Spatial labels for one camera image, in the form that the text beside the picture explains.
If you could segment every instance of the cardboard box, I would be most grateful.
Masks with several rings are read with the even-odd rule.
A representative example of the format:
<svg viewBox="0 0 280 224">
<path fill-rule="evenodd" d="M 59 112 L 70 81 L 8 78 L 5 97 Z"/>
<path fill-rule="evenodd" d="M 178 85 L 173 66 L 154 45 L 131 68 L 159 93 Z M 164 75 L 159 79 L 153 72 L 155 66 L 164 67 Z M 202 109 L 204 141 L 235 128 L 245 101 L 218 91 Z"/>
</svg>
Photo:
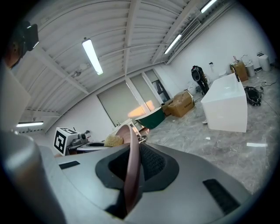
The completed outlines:
<svg viewBox="0 0 280 224">
<path fill-rule="evenodd" d="M 164 103 L 164 105 L 161 105 L 161 108 L 162 108 L 162 110 L 163 110 L 165 116 L 168 116 L 168 115 L 171 114 L 171 111 L 170 111 L 170 109 L 168 108 L 168 106 L 169 106 L 172 102 L 173 102 L 173 98 L 170 99 L 170 100 L 167 100 L 167 101 Z"/>
<path fill-rule="evenodd" d="M 233 67 L 236 70 L 236 74 L 239 76 L 239 79 L 241 82 L 248 80 L 248 74 L 247 70 L 245 68 L 245 65 L 242 61 L 238 61 L 233 65 Z"/>
<path fill-rule="evenodd" d="M 193 98 L 187 90 L 178 93 L 168 106 L 171 114 L 176 117 L 183 117 L 193 107 Z"/>
</svg>

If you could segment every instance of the beige sponge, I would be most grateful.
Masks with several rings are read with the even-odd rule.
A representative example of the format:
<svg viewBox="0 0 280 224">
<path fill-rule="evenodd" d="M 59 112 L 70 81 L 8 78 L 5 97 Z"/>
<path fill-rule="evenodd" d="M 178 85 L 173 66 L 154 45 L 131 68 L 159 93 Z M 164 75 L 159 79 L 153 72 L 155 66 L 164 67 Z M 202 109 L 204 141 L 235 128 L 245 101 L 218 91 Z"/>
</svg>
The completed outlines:
<svg viewBox="0 0 280 224">
<path fill-rule="evenodd" d="M 105 142 L 104 146 L 115 147 L 123 144 L 123 138 L 118 135 L 109 135 Z"/>
</svg>

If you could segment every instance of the black robot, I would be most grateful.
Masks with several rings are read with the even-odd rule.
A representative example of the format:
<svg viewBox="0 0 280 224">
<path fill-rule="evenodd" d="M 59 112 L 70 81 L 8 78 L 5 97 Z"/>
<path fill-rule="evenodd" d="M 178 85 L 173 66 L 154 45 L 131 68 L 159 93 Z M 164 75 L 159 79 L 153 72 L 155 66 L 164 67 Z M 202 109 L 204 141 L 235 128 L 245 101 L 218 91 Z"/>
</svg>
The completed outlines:
<svg viewBox="0 0 280 224">
<path fill-rule="evenodd" d="M 201 67 L 198 67 L 197 65 L 194 65 L 192 67 L 192 78 L 195 82 L 198 83 L 202 90 L 202 94 L 205 95 L 207 91 L 209 90 L 207 79 L 205 78 L 205 75 L 203 73 L 203 70 Z"/>
</svg>

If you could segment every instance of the gray floor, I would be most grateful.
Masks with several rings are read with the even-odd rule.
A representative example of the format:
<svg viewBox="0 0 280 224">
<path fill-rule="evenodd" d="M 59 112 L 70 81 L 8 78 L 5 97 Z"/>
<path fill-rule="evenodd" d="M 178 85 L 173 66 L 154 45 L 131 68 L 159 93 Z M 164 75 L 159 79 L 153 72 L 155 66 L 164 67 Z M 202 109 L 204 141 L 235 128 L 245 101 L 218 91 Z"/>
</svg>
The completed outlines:
<svg viewBox="0 0 280 224">
<path fill-rule="evenodd" d="M 275 82 L 280 71 L 259 72 L 244 86 Z M 262 105 L 248 104 L 246 133 L 211 130 L 205 120 L 200 100 L 183 117 L 167 117 L 159 126 L 146 132 L 147 142 L 201 156 L 239 180 L 251 193 L 260 189 L 271 174 L 278 157 L 280 80 L 265 86 Z M 247 143 L 264 143 L 266 147 L 249 147 Z"/>
</svg>

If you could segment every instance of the green object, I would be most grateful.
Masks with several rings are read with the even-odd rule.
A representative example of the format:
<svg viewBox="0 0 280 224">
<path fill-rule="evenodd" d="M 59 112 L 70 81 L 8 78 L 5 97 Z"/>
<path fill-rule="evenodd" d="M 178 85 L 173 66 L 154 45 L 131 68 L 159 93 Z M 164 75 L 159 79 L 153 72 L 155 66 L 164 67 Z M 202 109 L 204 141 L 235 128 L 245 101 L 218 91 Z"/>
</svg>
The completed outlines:
<svg viewBox="0 0 280 224">
<path fill-rule="evenodd" d="M 161 107 L 145 114 L 135 120 L 145 128 L 153 129 L 165 119 L 165 114 Z"/>
</svg>

